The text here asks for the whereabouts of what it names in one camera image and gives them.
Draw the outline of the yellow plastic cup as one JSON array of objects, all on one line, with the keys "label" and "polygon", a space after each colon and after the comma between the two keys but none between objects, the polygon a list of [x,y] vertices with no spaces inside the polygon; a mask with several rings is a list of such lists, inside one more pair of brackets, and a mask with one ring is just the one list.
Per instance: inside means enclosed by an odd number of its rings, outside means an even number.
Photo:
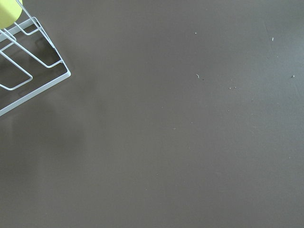
[{"label": "yellow plastic cup", "polygon": [[16,0],[0,0],[0,29],[11,26],[21,13],[22,7]]}]

